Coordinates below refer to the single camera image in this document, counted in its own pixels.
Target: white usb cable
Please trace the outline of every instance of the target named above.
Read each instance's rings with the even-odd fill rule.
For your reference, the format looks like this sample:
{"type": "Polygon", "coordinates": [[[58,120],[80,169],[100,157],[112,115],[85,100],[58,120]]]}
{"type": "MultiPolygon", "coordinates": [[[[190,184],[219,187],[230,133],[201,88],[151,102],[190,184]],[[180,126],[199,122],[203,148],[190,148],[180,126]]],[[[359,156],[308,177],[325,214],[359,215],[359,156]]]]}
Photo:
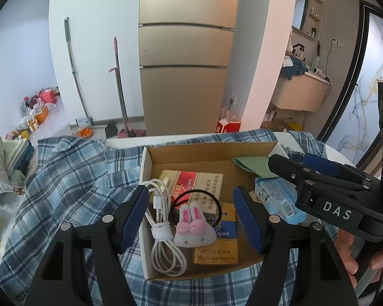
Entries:
{"type": "Polygon", "coordinates": [[[145,217],[151,225],[152,235],[155,243],[150,254],[150,261],[155,270],[166,276],[181,276],[187,269],[187,261],[183,252],[173,242],[173,233],[169,223],[169,211],[171,204],[170,192],[166,184],[155,178],[143,182],[146,187],[152,186],[149,193],[154,192],[153,208],[156,209],[156,222],[154,221],[149,209],[146,210],[145,217]],[[172,251],[170,259],[164,251],[163,243],[172,251]]]}

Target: wall outlet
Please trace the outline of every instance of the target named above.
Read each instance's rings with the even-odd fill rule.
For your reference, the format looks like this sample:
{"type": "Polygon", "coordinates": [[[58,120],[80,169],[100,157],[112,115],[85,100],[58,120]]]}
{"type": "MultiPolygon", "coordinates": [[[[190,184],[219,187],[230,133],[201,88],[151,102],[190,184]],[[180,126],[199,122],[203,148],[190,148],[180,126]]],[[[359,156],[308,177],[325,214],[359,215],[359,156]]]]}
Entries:
{"type": "Polygon", "coordinates": [[[345,45],[345,42],[336,38],[332,38],[332,46],[335,46],[335,45],[340,48],[343,48],[343,46],[345,45]]]}
{"type": "Polygon", "coordinates": [[[235,106],[237,101],[237,96],[234,93],[231,93],[231,99],[233,99],[233,106],[235,106]]]}
{"type": "Polygon", "coordinates": [[[340,48],[343,48],[345,43],[342,40],[336,41],[336,45],[339,46],[340,48]]]}

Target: gold refrigerator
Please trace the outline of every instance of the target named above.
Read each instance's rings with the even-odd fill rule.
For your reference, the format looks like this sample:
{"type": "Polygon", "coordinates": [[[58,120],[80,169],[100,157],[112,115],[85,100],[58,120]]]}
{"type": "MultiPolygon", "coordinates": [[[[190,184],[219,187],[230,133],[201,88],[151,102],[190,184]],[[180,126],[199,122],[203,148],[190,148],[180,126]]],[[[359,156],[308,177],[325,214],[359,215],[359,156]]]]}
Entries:
{"type": "Polygon", "coordinates": [[[140,0],[139,65],[147,134],[215,132],[237,0],[140,0]]]}

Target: human hand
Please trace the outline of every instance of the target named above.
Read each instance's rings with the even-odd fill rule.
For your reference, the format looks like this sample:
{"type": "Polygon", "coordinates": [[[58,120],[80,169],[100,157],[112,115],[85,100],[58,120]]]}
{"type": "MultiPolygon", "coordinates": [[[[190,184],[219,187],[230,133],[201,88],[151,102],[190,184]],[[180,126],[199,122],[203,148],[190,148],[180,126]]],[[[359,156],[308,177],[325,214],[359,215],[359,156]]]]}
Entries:
{"type": "MultiPolygon", "coordinates": [[[[352,251],[350,250],[350,246],[353,242],[354,235],[342,229],[338,230],[338,238],[335,240],[335,247],[340,258],[342,259],[343,264],[345,265],[350,281],[352,282],[353,287],[355,287],[357,281],[354,274],[358,270],[358,264],[352,257],[352,251]]],[[[370,260],[369,267],[378,271],[371,283],[377,282],[380,278],[381,269],[383,268],[383,248],[373,255],[370,260]]]]}

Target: mop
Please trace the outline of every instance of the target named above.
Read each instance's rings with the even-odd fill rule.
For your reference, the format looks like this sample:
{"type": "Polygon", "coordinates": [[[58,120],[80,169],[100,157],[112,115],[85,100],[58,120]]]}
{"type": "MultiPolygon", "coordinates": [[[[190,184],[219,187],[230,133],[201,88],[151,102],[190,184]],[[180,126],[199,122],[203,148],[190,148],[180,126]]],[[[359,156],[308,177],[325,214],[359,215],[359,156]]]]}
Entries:
{"type": "Polygon", "coordinates": [[[117,92],[118,92],[118,96],[119,96],[119,103],[121,105],[123,123],[125,125],[125,129],[122,129],[119,132],[118,138],[136,137],[137,135],[138,136],[145,136],[146,135],[145,130],[135,130],[134,131],[133,128],[130,127],[130,125],[128,123],[128,114],[126,111],[125,98],[123,96],[123,90],[122,90],[121,70],[119,68],[119,58],[118,58],[118,54],[117,54],[117,39],[116,39],[116,37],[113,39],[113,46],[115,49],[116,66],[114,68],[109,69],[108,72],[115,71],[117,92]]]}
{"type": "Polygon", "coordinates": [[[77,87],[77,91],[78,91],[78,95],[79,95],[80,100],[81,100],[82,108],[84,109],[84,113],[86,116],[86,120],[84,120],[84,118],[79,118],[79,119],[76,119],[76,121],[77,121],[77,124],[79,126],[93,125],[93,119],[88,115],[88,111],[87,111],[85,104],[84,104],[84,99],[82,98],[80,86],[78,85],[78,78],[77,78],[77,72],[76,72],[75,66],[74,66],[74,60],[72,58],[71,34],[70,34],[70,30],[69,30],[69,17],[67,17],[64,20],[64,27],[65,27],[65,39],[66,39],[66,44],[67,44],[67,48],[68,48],[69,61],[71,63],[71,71],[72,71],[72,75],[74,76],[75,86],[77,87]]]}

